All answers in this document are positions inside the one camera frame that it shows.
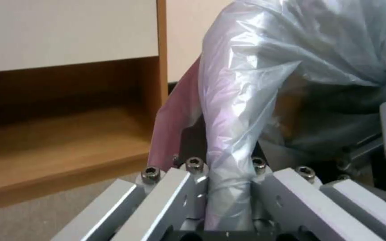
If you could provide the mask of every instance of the plastic bag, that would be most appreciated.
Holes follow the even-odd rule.
[[[168,166],[174,153],[156,148],[169,143],[156,132],[181,133],[199,116],[200,101],[210,165],[205,229],[252,229],[251,152],[259,137],[277,170],[331,157],[379,128],[386,0],[237,0],[204,38],[198,80],[191,71],[158,114],[167,122],[156,122],[149,164]],[[181,92],[192,102],[173,108],[186,99]],[[181,124],[177,111],[188,115]]]

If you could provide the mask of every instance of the pink plastic bag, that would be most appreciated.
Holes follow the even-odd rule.
[[[148,165],[167,171],[180,148],[181,132],[201,115],[198,92],[198,58],[176,85],[156,116]]]

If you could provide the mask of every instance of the wooden cabinet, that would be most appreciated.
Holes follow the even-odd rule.
[[[167,97],[164,0],[0,0],[0,206],[139,171]]]

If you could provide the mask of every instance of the shelf board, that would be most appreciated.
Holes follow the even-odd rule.
[[[0,193],[144,160],[151,130],[141,108],[124,106],[0,127]]]

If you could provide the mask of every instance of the bolt head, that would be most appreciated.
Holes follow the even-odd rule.
[[[307,181],[312,181],[315,178],[315,171],[308,166],[298,166],[295,171]]]
[[[203,171],[204,162],[199,157],[190,157],[186,161],[186,170],[191,174],[199,174]]]
[[[337,177],[338,180],[349,180],[351,177],[347,174],[342,174]]]
[[[266,171],[266,162],[260,158],[260,157],[253,157],[252,158],[253,167],[256,171],[256,174],[262,174]]]
[[[160,180],[160,168],[148,166],[141,172],[142,181],[146,184],[156,184]]]

